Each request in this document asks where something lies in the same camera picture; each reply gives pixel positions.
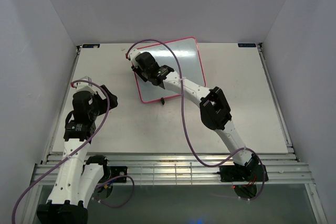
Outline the pink framed whiteboard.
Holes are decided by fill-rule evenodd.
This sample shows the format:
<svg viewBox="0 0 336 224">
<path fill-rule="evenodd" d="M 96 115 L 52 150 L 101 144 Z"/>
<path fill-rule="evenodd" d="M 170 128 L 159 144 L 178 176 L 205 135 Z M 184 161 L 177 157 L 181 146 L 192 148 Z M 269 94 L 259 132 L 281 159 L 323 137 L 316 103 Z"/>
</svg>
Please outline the pink framed whiteboard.
<svg viewBox="0 0 336 224">
<path fill-rule="evenodd" d="M 170 47 L 171 51 L 164 45 L 154 41 L 142 42 L 133 48 L 138 49 L 141 53 L 150 53 L 159 66 L 167 65 L 175 71 L 178 71 L 178 67 L 181 67 L 183 77 L 200 86 L 206 86 L 196 39 L 194 37 L 187 37 L 167 41 L 165 44 Z M 178 96 L 177 93 L 154 86 L 149 81 L 144 82 L 137 74 L 135 74 L 135 79 L 140 100 L 143 103 L 151 103 L 160 101 L 160 98 L 166 100 Z"/>
</svg>

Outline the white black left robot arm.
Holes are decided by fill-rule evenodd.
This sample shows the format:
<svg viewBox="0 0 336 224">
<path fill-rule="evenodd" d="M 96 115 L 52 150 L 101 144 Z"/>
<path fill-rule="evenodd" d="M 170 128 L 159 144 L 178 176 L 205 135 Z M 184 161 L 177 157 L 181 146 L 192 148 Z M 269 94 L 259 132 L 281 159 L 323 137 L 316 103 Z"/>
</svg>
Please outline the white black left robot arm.
<svg viewBox="0 0 336 224">
<path fill-rule="evenodd" d="M 53 189 L 45 204 L 37 207 L 41 223 L 87 223 L 88 202 L 100 180 L 108 176 L 102 155 L 85 157 L 93 136 L 101 127 L 97 117 L 107 116 L 118 105 L 118 98 L 106 86 L 99 86 L 103 99 L 90 81 L 78 81 L 72 96 L 72 110 L 65 119 L 64 150 Z"/>
</svg>

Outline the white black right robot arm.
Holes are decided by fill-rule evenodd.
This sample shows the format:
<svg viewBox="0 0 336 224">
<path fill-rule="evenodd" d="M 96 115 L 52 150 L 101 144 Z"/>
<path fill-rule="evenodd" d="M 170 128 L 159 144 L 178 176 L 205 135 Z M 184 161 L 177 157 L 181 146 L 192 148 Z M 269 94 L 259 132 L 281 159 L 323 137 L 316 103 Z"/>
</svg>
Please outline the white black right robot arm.
<svg viewBox="0 0 336 224">
<path fill-rule="evenodd" d="M 143 80 L 154 86 L 173 91 L 188 99 L 199 109 L 202 123 L 213 130 L 223 141 L 233 159 L 234 167 L 229 177 L 249 179 L 258 173 L 266 174 L 266 169 L 257 154 L 247 148 L 232 122 L 232 115 L 226 97 L 219 87 L 202 87 L 182 76 L 180 70 L 162 65 L 149 52 L 136 49 L 129 53 L 132 70 Z"/>
</svg>

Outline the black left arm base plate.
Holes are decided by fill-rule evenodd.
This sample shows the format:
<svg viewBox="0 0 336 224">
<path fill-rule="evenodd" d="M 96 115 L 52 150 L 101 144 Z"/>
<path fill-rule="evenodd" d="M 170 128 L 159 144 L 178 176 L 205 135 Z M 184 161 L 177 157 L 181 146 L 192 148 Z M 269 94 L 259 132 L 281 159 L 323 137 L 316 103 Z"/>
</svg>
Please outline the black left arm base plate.
<svg viewBox="0 0 336 224">
<path fill-rule="evenodd" d="M 128 174 L 127 166 L 108 166 L 107 167 L 108 176 L 107 179 L 111 179 L 117 176 L 125 176 Z M 127 181 L 126 177 L 117 178 L 113 180 L 112 183 L 125 183 Z"/>
</svg>

